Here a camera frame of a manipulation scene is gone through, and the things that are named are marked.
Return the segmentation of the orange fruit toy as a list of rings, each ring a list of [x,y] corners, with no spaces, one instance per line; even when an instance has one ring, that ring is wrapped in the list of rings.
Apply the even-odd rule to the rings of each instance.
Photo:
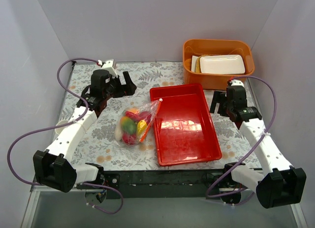
[[[137,114],[139,112],[137,108],[131,108],[131,109],[129,109],[129,111],[134,113],[134,114]]]

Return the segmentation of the red chili pepper toy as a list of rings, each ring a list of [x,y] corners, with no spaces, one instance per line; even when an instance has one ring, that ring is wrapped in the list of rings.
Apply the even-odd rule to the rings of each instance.
[[[125,112],[125,116],[126,116],[126,117],[129,117],[129,118],[132,119],[134,122],[139,122],[139,121],[141,121],[141,117],[140,117],[138,114],[133,113],[133,112],[131,112],[131,111],[126,111],[126,112]]]

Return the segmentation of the clear zip top bag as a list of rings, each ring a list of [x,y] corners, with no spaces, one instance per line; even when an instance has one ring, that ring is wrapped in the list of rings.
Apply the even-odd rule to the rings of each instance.
[[[144,142],[163,99],[125,109],[118,118],[114,139],[118,144],[133,146]]]

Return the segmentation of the green orange mango toy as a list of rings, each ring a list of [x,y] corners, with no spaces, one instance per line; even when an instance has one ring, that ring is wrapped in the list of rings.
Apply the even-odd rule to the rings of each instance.
[[[135,134],[137,125],[136,123],[129,117],[123,116],[120,120],[120,126],[122,130],[128,134]]]

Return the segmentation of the yellow corn toy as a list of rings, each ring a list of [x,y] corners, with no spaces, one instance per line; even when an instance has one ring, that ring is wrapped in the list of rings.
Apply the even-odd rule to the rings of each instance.
[[[147,128],[147,123],[144,120],[141,120],[137,124],[137,136],[141,137],[141,135],[145,132]]]

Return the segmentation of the red apple toy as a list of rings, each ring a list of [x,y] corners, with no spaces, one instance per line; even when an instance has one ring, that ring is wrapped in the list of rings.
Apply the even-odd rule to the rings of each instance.
[[[122,136],[122,141],[126,145],[135,145],[138,143],[137,135],[136,134],[129,134],[129,133],[124,133]]]

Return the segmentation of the red pomegranate toy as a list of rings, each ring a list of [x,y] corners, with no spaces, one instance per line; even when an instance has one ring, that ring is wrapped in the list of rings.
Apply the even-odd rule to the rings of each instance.
[[[139,117],[148,124],[151,121],[152,114],[149,111],[143,111],[139,113]]]

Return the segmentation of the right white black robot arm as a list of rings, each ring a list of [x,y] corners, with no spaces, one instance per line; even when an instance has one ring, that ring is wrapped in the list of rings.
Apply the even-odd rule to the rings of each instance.
[[[295,168],[280,152],[264,125],[256,107],[247,105],[244,86],[232,84],[226,92],[215,91],[210,107],[222,116],[229,117],[250,143],[251,153],[257,156],[263,173],[248,168],[242,161],[227,164],[224,174],[209,188],[218,182],[228,187],[238,183],[256,193],[264,208],[296,204],[301,201],[306,173]]]

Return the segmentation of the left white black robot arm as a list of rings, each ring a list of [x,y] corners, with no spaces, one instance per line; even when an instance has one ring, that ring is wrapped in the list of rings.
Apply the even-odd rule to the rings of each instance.
[[[57,138],[45,151],[33,156],[35,177],[38,183],[67,193],[75,185],[88,182],[98,189],[104,185],[104,169],[95,163],[72,165],[73,154],[88,129],[97,121],[111,98],[135,94],[136,85],[127,71],[123,72],[125,84],[105,69],[91,75],[91,83],[79,96],[73,115]]]

